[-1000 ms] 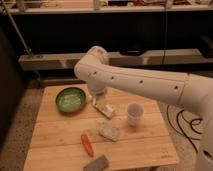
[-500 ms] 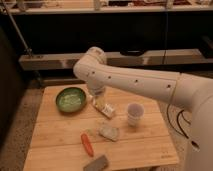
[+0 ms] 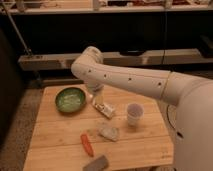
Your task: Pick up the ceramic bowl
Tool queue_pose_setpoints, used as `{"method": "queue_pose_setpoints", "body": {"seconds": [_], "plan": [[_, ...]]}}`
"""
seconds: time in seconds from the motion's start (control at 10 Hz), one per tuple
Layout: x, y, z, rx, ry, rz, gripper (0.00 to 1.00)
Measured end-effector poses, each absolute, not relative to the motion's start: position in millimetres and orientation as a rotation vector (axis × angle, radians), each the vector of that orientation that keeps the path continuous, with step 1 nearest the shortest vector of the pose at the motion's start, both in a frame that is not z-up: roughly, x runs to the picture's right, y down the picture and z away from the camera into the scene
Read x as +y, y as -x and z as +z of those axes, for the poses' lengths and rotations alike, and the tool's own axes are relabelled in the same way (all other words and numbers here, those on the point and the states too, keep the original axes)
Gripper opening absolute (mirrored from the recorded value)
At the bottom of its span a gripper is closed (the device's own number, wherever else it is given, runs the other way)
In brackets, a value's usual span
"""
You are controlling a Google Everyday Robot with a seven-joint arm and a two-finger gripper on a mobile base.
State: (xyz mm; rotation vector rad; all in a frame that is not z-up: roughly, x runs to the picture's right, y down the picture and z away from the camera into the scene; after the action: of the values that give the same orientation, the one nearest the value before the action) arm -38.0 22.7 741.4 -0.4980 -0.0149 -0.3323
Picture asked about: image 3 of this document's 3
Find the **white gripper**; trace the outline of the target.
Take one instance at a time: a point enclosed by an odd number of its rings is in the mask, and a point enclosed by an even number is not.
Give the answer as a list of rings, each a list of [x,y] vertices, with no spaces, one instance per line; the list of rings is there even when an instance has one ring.
[[[95,97],[95,103],[102,105],[103,104],[103,97],[98,95],[102,92],[104,85],[103,84],[87,84],[86,85],[87,91]]]

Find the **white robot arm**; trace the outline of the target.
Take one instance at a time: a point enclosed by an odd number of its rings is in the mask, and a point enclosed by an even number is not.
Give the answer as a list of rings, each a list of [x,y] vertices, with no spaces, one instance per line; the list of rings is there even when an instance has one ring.
[[[71,72],[93,95],[104,85],[161,100],[176,107],[173,168],[213,171],[213,80],[168,70],[105,65],[103,53],[87,47]]]

